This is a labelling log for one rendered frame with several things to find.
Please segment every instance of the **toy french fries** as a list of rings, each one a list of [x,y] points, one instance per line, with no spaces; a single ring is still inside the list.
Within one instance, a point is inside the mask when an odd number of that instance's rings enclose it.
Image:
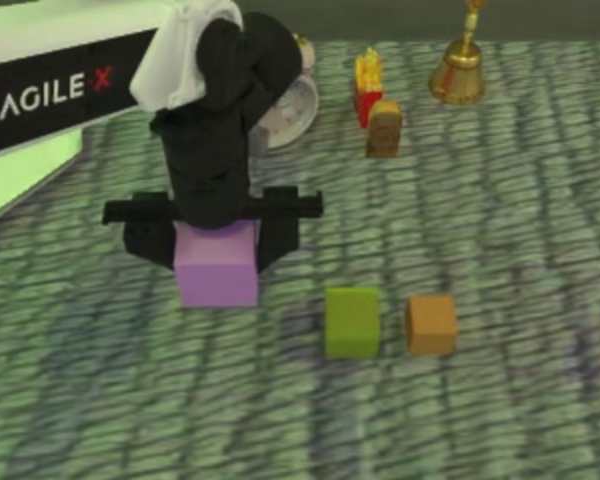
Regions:
[[[364,55],[358,55],[355,64],[355,91],[353,94],[358,121],[362,128],[367,128],[371,107],[384,95],[382,74],[382,59],[373,48],[369,47]]]

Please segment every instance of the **yellow-green block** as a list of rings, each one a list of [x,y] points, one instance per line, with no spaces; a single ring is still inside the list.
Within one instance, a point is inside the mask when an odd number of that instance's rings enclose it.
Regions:
[[[328,359],[375,358],[380,349],[380,301],[375,288],[327,288],[325,354]]]

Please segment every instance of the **red x logo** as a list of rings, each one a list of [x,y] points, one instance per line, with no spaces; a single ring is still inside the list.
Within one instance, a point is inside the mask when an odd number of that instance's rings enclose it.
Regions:
[[[113,68],[111,65],[107,65],[106,67],[96,67],[96,82],[93,86],[93,89],[98,92],[102,88],[109,88],[111,86],[111,71]]]

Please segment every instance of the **purple cube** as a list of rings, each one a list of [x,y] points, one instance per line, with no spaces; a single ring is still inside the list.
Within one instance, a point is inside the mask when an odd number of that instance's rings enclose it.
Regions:
[[[185,307],[258,305],[257,222],[220,230],[175,222],[174,271]]]

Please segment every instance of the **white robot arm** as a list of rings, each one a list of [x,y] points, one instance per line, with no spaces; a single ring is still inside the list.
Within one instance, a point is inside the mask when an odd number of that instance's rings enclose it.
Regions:
[[[0,154],[205,95],[197,42],[231,0],[42,0],[0,8]]]

